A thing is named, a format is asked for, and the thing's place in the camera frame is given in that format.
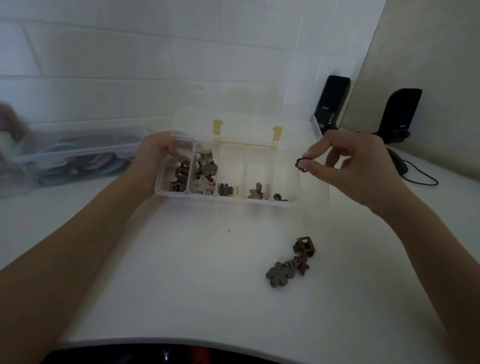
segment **wall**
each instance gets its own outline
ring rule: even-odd
[[[388,97],[423,89],[396,147],[480,180],[480,23],[477,0],[389,0],[342,127],[375,132]]]
[[[328,75],[356,80],[384,3],[1,0],[0,100],[30,123],[182,106],[308,120]]]

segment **forearm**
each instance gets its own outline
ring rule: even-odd
[[[480,265],[415,195],[379,214],[400,238],[454,343],[480,360]]]
[[[126,221],[144,200],[141,189],[119,177],[0,271],[2,363],[39,363],[51,350]]]

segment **white brick wall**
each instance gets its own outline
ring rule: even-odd
[[[385,0],[0,0],[0,100],[28,122],[196,106],[308,120]]]

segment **fingernail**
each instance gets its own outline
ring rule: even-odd
[[[299,167],[306,170],[307,169],[307,161],[305,159],[302,159],[300,162],[299,162]]]

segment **black computer mouse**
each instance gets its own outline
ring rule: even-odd
[[[392,162],[400,176],[403,176],[405,173],[408,172],[408,167],[403,161],[403,159],[395,153],[393,150],[390,148],[387,148],[388,154],[390,154],[390,158],[392,159]]]

